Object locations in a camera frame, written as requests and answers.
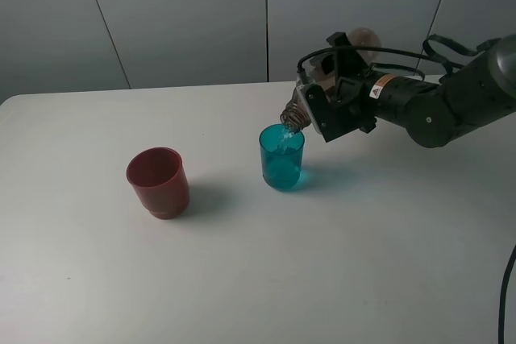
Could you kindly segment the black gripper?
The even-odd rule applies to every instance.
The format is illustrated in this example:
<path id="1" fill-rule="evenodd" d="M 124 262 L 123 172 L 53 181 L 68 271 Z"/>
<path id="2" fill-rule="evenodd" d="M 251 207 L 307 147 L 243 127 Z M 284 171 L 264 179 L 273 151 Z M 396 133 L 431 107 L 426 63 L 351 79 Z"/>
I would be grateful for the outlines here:
<path id="1" fill-rule="evenodd" d="M 344 32 L 334 33 L 327 42 L 333 48 L 352 46 Z M 368 134 L 376 128 L 374 107 L 368 96 L 373 69 L 374 66 L 367 64 L 354 48 L 326 56 L 326 74 L 335 75 L 335 93 L 330 98 L 329 135 L 347 135 L 356 130 Z"/>

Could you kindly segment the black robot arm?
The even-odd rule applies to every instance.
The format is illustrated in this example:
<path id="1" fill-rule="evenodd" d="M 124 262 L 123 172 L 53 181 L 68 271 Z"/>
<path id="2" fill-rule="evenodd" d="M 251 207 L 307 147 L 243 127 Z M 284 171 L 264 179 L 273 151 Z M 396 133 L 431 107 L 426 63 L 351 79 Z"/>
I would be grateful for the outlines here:
<path id="1" fill-rule="evenodd" d="M 406 129 L 420 146 L 443 147 L 515 111 L 515 37 L 489 39 L 475 49 L 432 35 L 424 59 L 443 66 L 438 83 L 367 64 L 346 36 L 334 51 L 335 87 L 312 86 L 309 104 L 327 142 L 352 131 L 372 131 L 381 118 Z"/>

